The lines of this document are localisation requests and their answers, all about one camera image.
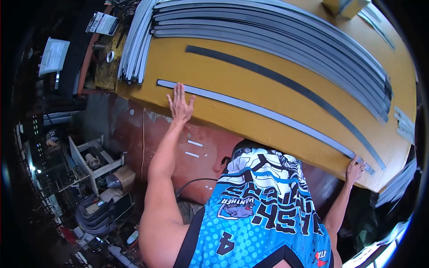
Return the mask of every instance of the stack of strips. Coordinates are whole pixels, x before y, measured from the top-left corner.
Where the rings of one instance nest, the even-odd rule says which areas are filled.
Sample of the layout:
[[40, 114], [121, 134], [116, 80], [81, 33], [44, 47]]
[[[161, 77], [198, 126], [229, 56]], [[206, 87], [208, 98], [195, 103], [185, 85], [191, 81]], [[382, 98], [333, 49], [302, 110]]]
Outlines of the stack of strips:
[[388, 202], [399, 201], [405, 193], [408, 185], [414, 178], [417, 170], [417, 160], [414, 158], [386, 185], [381, 194], [371, 196], [370, 205], [378, 208]]
[[137, 81], [141, 84], [145, 78], [146, 60], [151, 43], [150, 27], [153, 7], [156, 0], [142, 0], [137, 6], [125, 41], [118, 79], [127, 80], [129, 84]]
[[154, 7], [156, 37], [230, 42], [277, 55], [331, 81], [383, 125], [392, 99], [377, 60], [325, 20], [279, 0], [171, 0]]

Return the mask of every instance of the rubber seal strip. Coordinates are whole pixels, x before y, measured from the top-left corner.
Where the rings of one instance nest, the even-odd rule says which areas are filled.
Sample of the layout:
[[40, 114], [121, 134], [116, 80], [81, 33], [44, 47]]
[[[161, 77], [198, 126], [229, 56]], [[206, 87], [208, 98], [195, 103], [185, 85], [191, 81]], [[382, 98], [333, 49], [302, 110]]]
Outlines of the rubber seal strip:
[[270, 70], [268, 68], [265, 68], [261, 65], [258, 65], [256, 63], [250, 62], [248, 60], [241, 59], [239, 57], [235, 57], [229, 54], [225, 54], [222, 52], [218, 52], [215, 50], [207, 49], [207, 48], [201, 48], [196, 47], [193, 45], [188, 45], [186, 47], [186, 52], [194, 53], [206, 57], [211, 57], [217, 60], [225, 61], [231, 64], [234, 64], [236, 66], [248, 69], [250, 71], [256, 72], [260, 75], [263, 75], [265, 77], [268, 77], [274, 81], [279, 82], [280, 84], [283, 84], [296, 92], [304, 95], [305, 97], [309, 98], [311, 101], [322, 107], [325, 111], [330, 113], [333, 117], [335, 117], [341, 124], [343, 124], [362, 144], [365, 146], [365, 148], [368, 150], [368, 152], [372, 155], [372, 157], [377, 161], [379, 166], [382, 170], [386, 170], [386, 166], [381, 160], [380, 156], [377, 154], [375, 149], [372, 147], [372, 145], [369, 143], [369, 141], [363, 136], [363, 134], [342, 114], [340, 111], [335, 109], [332, 105], [330, 105], [327, 101], [322, 99], [320, 96], [318, 96], [313, 91], [309, 90], [308, 88], [304, 87], [303, 85], [295, 82], [294, 80], [279, 74], [278, 72], [274, 72], [273, 70]]
[[[157, 85], [167, 87], [167, 88], [174, 88], [176, 83], [171, 82], [171, 81], [158, 79]], [[318, 132], [317, 130], [315, 130], [309, 126], [304, 125], [304, 124], [302, 124], [298, 121], [295, 121], [294, 119], [289, 118], [287, 116], [284, 116], [282, 114], [279, 114], [279, 113], [276, 113], [274, 111], [268, 110], [266, 108], [260, 107], [258, 105], [253, 104], [253, 103], [246, 102], [246, 101], [241, 100], [241, 99], [232, 98], [230, 96], [219, 94], [219, 93], [216, 93], [213, 91], [209, 91], [209, 90], [205, 90], [205, 89], [201, 89], [201, 88], [197, 88], [197, 87], [192, 87], [192, 86], [188, 86], [188, 85], [184, 85], [184, 89], [185, 89], [185, 92], [188, 92], [188, 93], [191, 93], [194, 95], [199, 95], [199, 96], [202, 96], [205, 98], [213, 99], [213, 100], [216, 100], [219, 102], [223, 102], [223, 103], [226, 103], [226, 104], [238, 107], [238, 108], [242, 108], [244, 110], [251, 111], [251, 112], [254, 112], [256, 114], [260, 114], [262, 116], [265, 116], [267, 118], [275, 120], [277, 122], [283, 123], [283, 124], [290, 126], [296, 130], [304, 132], [305, 134], [310, 135], [313, 138], [316, 138], [321, 142], [328, 144], [329, 146], [331, 146], [334, 149], [342, 152], [344, 155], [348, 156], [349, 158], [353, 158], [355, 156], [354, 152], [352, 152], [350, 149], [343, 146], [339, 142], [336, 142], [335, 140], [326, 136], [325, 134], [322, 134], [322, 133]], [[356, 162], [361, 163], [362, 161], [363, 160], [360, 157], [358, 157]], [[371, 175], [374, 175], [374, 173], [375, 173], [374, 170], [368, 164], [365, 165], [365, 170], [368, 171]]]

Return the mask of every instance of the white pipe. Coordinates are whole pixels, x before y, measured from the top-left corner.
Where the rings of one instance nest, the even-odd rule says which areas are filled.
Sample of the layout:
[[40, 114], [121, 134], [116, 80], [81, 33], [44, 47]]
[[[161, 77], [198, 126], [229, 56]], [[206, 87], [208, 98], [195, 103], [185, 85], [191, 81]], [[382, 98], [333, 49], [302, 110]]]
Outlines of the white pipe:
[[113, 254], [120, 262], [122, 262], [123, 265], [129, 267], [129, 268], [138, 268], [135, 266], [126, 256], [124, 256], [121, 253], [121, 248], [117, 246], [109, 246], [108, 247], [110, 253]]

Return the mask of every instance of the panther logo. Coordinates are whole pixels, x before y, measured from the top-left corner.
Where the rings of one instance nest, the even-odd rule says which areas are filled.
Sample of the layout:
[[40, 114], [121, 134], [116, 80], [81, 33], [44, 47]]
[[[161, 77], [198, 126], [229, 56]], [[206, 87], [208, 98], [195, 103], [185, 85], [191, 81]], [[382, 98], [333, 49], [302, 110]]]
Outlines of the panther logo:
[[221, 201], [221, 207], [218, 211], [218, 217], [226, 220], [237, 220], [253, 216], [254, 198], [224, 198]]

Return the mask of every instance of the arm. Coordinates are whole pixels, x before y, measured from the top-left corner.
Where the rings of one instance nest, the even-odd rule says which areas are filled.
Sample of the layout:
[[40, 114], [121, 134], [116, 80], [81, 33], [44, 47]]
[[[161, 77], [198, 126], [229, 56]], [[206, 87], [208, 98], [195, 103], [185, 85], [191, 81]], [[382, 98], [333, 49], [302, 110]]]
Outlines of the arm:
[[174, 87], [174, 99], [167, 99], [172, 122], [149, 164], [145, 208], [140, 220], [139, 245], [145, 263], [151, 267], [172, 267], [188, 225], [177, 207], [171, 176], [175, 167], [177, 141], [193, 112], [192, 96], [186, 104], [183, 84]]
[[334, 267], [341, 267], [341, 258], [337, 251], [337, 233], [343, 223], [347, 203], [353, 184], [362, 177], [365, 171], [365, 162], [356, 165], [357, 155], [354, 156], [346, 170], [346, 181], [337, 199], [323, 221], [329, 237], [331, 238], [331, 249], [334, 254]]

